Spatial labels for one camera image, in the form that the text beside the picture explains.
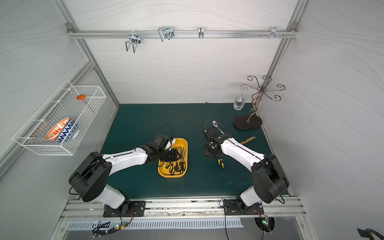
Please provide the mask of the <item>wooden knife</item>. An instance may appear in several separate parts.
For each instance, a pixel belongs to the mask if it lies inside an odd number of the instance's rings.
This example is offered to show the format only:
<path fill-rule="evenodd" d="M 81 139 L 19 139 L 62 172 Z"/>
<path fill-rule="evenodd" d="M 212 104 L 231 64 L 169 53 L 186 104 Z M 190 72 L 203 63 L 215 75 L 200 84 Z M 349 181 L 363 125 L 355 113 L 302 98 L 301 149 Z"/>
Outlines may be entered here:
<path fill-rule="evenodd" d="M 255 136 L 250 137 L 250 138 L 248 138 L 247 140 L 242 141 L 242 142 L 241 142 L 241 145 L 245 145 L 246 143 L 249 143 L 250 141 L 254 140 L 255 138 L 256 138 Z"/>

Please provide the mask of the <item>aluminium top rail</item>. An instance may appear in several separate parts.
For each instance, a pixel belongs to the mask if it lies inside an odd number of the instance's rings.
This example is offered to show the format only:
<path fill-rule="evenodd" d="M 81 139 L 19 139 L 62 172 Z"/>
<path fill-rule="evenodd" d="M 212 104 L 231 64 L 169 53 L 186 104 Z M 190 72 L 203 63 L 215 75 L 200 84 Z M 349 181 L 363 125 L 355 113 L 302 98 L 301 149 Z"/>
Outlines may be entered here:
<path fill-rule="evenodd" d="M 204 29 L 203 39 L 257 39 L 260 34 L 269 34 L 271 30 L 207 30 Z M 134 31 L 142 40 L 159 39 L 158 31 Z M 128 39 L 132 31 L 77 31 L 67 33 L 71 39 Z M 198 30 L 174 30 L 174 39 L 199 39 Z M 297 31 L 278 30 L 279 34 L 286 34 L 286 38 L 295 38 Z"/>

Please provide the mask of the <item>copper hook stand black base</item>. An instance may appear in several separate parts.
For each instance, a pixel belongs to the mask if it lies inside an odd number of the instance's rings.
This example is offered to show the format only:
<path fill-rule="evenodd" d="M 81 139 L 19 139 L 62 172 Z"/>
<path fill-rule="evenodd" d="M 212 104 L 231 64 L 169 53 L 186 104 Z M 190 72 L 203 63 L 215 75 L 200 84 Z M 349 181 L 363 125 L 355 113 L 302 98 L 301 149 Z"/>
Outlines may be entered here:
<path fill-rule="evenodd" d="M 251 104 L 252 108 L 250 109 L 251 114 L 249 116 L 241 116 L 234 119 L 233 124 L 234 126 L 239 130 L 251 130 L 256 129 L 262 126 L 263 121 L 260 117 L 257 116 L 257 112 L 259 110 L 259 105 L 263 99 L 263 97 L 267 97 L 268 99 L 279 102 L 282 100 L 281 96 L 274 95 L 274 97 L 268 96 L 268 84 L 272 81 L 272 78 L 270 76 L 263 76 L 262 79 L 264 80 L 263 84 L 260 84 L 257 77 L 255 76 L 248 76 L 247 80 L 253 81 L 256 80 L 258 86 L 252 87 L 248 84 L 242 84 L 240 85 L 240 89 L 242 90 L 242 93 L 244 91 L 247 91 L 248 89 L 256 90 L 256 92 L 251 96 Z"/>

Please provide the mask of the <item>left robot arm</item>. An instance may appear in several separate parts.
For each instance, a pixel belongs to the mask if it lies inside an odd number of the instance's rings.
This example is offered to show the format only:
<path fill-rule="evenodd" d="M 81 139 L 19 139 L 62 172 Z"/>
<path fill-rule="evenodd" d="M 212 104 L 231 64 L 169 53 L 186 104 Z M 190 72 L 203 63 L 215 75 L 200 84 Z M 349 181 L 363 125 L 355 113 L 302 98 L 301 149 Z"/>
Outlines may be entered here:
<path fill-rule="evenodd" d="M 182 157 L 183 154 L 177 149 L 157 148 L 154 144 L 142 145 L 117 154 L 101 155 L 92 152 L 72 173 L 69 184 L 84 202 L 100 202 L 116 209 L 128 198 L 107 184 L 111 175 L 158 160 L 176 162 Z"/>

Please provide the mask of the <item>metal loop hook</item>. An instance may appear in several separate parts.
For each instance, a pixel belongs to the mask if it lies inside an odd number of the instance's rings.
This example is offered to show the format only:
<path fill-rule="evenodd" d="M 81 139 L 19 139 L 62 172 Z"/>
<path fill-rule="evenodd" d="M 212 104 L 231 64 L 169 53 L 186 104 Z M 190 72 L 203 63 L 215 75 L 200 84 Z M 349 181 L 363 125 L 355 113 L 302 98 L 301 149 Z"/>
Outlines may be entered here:
<path fill-rule="evenodd" d="M 172 27 L 160 27 L 158 28 L 158 34 L 162 42 L 165 39 L 170 40 L 175 36 L 174 30 Z"/>

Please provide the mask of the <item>orange patterned bowl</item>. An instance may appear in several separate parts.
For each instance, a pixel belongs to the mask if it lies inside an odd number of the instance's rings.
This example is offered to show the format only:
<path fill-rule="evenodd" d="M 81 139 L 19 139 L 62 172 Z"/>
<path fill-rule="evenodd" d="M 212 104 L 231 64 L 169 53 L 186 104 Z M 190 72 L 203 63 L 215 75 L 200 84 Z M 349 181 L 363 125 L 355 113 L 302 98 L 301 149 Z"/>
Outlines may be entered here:
<path fill-rule="evenodd" d="M 46 140 L 54 141 L 59 136 L 59 134 L 62 132 L 62 130 L 65 128 L 67 123 L 69 122 L 70 118 L 65 118 L 58 122 L 54 127 L 52 127 L 49 132 L 46 134 Z"/>

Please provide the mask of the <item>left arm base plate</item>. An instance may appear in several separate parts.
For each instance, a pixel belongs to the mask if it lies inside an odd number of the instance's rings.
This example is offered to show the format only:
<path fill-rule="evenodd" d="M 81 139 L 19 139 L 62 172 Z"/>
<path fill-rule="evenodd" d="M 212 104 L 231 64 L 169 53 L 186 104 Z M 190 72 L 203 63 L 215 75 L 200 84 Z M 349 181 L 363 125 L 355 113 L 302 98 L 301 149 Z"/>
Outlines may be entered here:
<path fill-rule="evenodd" d="M 110 206 L 105 205 L 103 217 L 143 217 L 145 214 L 146 203 L 146 201 L 124 201 L 117 209 L 113 209 Z"/>

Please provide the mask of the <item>blue patterned bowl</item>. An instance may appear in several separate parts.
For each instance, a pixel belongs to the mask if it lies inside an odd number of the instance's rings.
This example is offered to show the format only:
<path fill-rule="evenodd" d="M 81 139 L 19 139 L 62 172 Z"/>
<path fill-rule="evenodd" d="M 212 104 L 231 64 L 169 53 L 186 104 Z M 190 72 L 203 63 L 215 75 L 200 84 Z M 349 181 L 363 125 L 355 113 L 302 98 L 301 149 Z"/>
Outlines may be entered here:
<path fill-rule="evenodd" d="M 76 133 L 78 128 L 78 124 L 76 121 L 69 119 L 62 131 L 59 133 L 59 135 L 54 140 L 57 143 L 63 143 L 66 141 L 69 141 L 74 134 Z"/>

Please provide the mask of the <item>white vent strip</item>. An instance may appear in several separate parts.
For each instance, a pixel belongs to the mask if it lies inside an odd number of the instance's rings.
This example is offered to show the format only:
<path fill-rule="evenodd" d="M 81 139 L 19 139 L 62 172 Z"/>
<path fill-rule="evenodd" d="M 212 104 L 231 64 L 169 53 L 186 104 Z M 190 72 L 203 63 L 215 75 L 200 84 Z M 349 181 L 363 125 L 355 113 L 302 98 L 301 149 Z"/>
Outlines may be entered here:
<path fill-rule="evenodd" d="M 90 231 L 101 226 L 101 230 L 116 227 L 119 221 L 70 221 L 68 231 Z M 203 218 L 203 219 L 134 219 L 127 227 L 128 230 L 159 230 L 159 229 L 229 229 L 243 228 L 240 218 Z"/>

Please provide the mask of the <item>aluminium front rail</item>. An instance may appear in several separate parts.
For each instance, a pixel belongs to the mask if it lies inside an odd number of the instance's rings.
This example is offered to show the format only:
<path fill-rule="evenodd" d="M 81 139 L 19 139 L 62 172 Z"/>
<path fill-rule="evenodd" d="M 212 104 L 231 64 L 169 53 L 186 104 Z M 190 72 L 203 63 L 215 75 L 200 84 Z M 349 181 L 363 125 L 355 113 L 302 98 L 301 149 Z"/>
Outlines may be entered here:
<path fill-rule="evenodd" d="M 306 217 L 306 210 L 299 197 L 284 196 L 285 203 L 272 201 L 270 204 L 255 204 L 246 210 L 240 211 L 235 197 L 201 197 L 201 198 L 146 198 L 133 199 L 134 217 L 143 219 L 167 219 L 167 218 L 221 218 L 225 211 L 230 213 L 239 212 L 245 217 Z M 81 200 L 70 200 L 67 202 L 60 220 L 102 220 L 116 219 L 119 216 L 112 212 L 104 216 L 105 207 L 102 203 L 84 203 Z"/>

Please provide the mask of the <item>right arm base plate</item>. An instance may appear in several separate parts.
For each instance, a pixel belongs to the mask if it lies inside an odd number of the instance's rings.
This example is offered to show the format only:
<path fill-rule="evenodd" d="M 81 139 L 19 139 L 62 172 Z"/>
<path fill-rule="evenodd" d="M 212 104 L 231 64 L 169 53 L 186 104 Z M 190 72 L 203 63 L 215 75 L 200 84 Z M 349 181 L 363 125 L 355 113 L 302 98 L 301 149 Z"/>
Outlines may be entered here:
<path fill-rule="evenodd" d="M 248 207 L 240 199 L 221 199 L 219 205 L 224 209 L 226 216 L 264 215 L 261 202 Z"/>

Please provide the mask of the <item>small metal hook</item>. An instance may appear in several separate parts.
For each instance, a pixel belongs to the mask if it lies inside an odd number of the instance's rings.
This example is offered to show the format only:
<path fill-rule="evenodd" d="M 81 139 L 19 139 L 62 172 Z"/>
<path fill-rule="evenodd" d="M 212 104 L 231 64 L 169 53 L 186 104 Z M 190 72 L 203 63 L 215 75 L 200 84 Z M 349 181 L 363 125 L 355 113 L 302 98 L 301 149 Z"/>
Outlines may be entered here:
<path fill-rule="evenodd" d="M 204 28 L 203 27 L 198 28 L 198 37 L 199 37 L 199 39 L 204 38 Z"/>

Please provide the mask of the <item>clear glass jar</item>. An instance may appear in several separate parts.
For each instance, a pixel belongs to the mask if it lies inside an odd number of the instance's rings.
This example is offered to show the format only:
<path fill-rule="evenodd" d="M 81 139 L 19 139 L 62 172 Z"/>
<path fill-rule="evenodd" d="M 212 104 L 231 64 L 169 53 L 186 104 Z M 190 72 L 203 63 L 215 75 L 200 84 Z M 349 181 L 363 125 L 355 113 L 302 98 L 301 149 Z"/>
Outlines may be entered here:
<path fill-rule="evenodd" d="M 246 103 L 246 101 L 245 101 L 245 98 L 243 96 L 237 96 L 235 98 L 235 101 L 234 101 L 234 109 L 236 111 L 242 110 L 245 103 Z"/>

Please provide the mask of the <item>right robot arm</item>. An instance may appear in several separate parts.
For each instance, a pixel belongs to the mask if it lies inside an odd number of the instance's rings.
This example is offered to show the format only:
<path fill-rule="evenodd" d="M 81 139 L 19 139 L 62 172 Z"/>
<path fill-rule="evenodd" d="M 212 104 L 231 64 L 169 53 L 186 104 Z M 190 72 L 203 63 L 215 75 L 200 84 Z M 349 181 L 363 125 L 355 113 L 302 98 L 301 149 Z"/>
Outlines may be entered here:
<path fill-rule="evenodd" d="M 228 134 L 211 133 L 208 130 L 203 134 L 208 141 L 204 145 L 204 156 L 218 159 L 226 155 L 250 171 L 253 186 L 238 196 L 238 203 L 242 208 L 250 208 L 261 202 L 269 204 L 290 186 L 283 167 L 275 155 L 257 153 Z"/>

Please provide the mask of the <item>yellow plastic storage tray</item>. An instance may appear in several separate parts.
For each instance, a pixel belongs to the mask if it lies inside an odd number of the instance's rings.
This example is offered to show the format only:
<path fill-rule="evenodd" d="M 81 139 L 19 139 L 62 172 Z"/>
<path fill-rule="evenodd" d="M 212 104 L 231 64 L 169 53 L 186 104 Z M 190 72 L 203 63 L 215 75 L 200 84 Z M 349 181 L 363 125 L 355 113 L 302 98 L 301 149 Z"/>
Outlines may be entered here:
<path fill-rule="evenodd" d="M 174 143 L 172 149 L 178 149 L 178 147 L 184 147 L 186 149 L 186 159 L 185 159 L 186 168 L 185 168 L 185 171 L 183 174 L 180 174 L 179 172 L 175 172 L 175 174 L 173 176 L 171 176 L 171 174 L 166 170 L 166 164 L 167 163 L 159 161 L 158 173 L 164 178 L 179 179 L 179 178 L 182 178 L 187 172 L 187 169 L 188 169 L 188 142 L 185 139 L 176 138 L 176 142 Z"/>

